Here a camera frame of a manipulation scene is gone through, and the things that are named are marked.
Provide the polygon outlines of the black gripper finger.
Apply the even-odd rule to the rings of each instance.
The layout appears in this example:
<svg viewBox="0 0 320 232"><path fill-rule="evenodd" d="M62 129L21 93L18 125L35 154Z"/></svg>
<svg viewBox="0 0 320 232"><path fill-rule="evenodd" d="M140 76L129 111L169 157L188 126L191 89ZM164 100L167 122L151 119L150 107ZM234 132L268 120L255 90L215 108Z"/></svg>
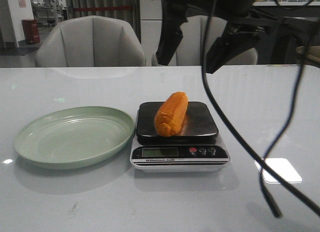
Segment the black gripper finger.
<svg viewBox="0 0 320 232"><path fill-rule="evenodd" d="M253 49L260 41L257 26L227 23L205 56L205 72L213 74L235 57Z"/></svg>
<svg viewBox="0 0 320 232"><path fill-rule="evenodd" d="M167 66L183 39L181 25L187 22L187 7L170 1L162 1L162 23L156 59Z"/></svg>

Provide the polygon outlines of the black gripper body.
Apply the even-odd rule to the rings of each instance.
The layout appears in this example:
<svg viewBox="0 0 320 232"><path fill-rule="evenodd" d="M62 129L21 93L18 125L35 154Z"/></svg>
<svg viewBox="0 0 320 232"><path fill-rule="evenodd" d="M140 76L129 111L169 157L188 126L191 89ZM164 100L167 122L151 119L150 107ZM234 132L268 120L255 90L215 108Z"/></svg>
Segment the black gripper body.
<svg viewBox="0 0 320 232"><path fill-rule="evenodd" d="M281 21L275 16L254 6L255 0L161 0L174 2L187 9L202 12L209 17L218 17L228 23L250 25L258 28L260 34L270 34Z"/></svg>

